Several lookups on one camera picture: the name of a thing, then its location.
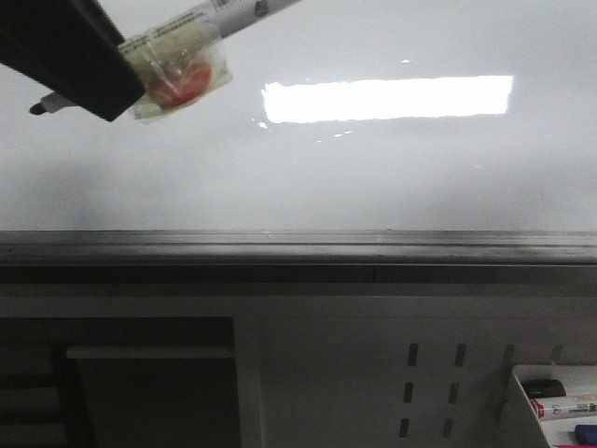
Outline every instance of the plastic packaging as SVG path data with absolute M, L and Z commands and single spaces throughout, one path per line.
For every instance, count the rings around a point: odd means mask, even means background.
M 531 405 L 539 421 L 583 417 L 597 414 L 597 395 L 532 399 Z
M 196 7 L 118 47 L 146 87 L 132 107 L 136 119 L 168 115 L 232 79 L 219 30 L 207 18 Z

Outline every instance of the metal ledge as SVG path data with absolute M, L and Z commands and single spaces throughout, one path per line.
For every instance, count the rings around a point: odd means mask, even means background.
M 597 263 L 597 232 L 3 231 L 2 265 Z

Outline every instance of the whiteboard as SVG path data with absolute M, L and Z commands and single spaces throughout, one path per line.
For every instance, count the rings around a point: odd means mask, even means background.
M 195 3 L 102 2 L 125 35 Z M 595 23 L 594 0 L 302 0 L 149 125 L 30 116 L 48 90 L 1 66 L 0 230 L 597 231 Z M 475 79 L 510 79 L 506 108 L 475 113 Z

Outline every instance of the white glossy surface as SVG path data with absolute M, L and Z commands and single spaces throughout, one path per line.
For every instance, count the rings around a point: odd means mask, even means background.
M 196 2 L 103 4 L 126 35 Z M 597 231 L 597 2 L 303 0 L 144 125 L 30 117 L 0 67 L 0 230 Z M 514 77 L 505 114 L 272 123 L 266 85 Z

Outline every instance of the blue marker cap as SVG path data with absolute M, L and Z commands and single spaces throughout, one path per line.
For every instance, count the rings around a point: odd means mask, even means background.
M 575 435 L 581 445 L 597 445 L 597 425 L 576 425 Z

